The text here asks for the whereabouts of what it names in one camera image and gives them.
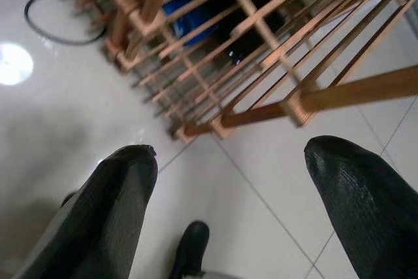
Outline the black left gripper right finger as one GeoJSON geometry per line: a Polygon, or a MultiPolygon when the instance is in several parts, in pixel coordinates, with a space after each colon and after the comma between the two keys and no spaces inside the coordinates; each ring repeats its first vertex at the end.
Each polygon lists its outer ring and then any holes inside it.
{"type": "Polygon", "coordinates": [[[310,139],[307,170],[359,278],[417,277],[417,192],[379,155],[331,135],[310,139]]]}

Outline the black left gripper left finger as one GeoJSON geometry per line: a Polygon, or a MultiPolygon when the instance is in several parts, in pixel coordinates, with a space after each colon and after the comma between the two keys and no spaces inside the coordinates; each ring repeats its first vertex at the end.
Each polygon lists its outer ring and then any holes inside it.
{"type": "Polygon", "coordinates": [[[128,278],[157,180],[155,156],[149,145],[130,145],[103,159],[15,278],[128,278]]]}

